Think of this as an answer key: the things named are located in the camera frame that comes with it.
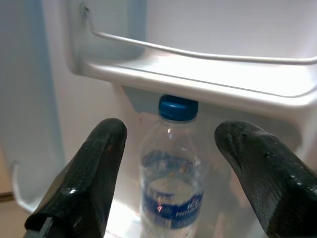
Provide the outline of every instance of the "water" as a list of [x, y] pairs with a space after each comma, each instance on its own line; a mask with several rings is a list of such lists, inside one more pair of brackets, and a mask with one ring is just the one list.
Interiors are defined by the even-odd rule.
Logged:
[[143, 159], [148, 176], [142, 189], [142, 237], [194, 237], [203, 193], [192, 162], [167, 153], [151, 155]]

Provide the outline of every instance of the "floor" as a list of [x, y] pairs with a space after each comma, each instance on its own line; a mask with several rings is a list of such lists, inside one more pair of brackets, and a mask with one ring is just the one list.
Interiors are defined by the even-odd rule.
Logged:
[[0, 203], [0, 237], [23, 238], [24, 222], [29, 214], [15, 201]]

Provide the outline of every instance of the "bottle label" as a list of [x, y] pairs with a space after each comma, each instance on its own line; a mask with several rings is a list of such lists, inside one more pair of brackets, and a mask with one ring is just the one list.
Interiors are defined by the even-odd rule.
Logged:
[[168, 204], [173, 194], [157, 192], [155, 196], [143, 193], [142, 209], [146, 217], [156, 225], [166, 228], [183, 228], [192, 224], [198, 217], [203, 193], [193, 195], [183, 204]]

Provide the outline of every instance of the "water bottle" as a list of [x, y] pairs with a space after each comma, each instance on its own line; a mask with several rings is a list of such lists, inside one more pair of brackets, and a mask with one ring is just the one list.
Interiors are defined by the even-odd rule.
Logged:
[[140, 148], [144, 238], [195, 235], [208, 171], [208, 145], [197, 130], [198, 102], [164, 95], [160, 119]]

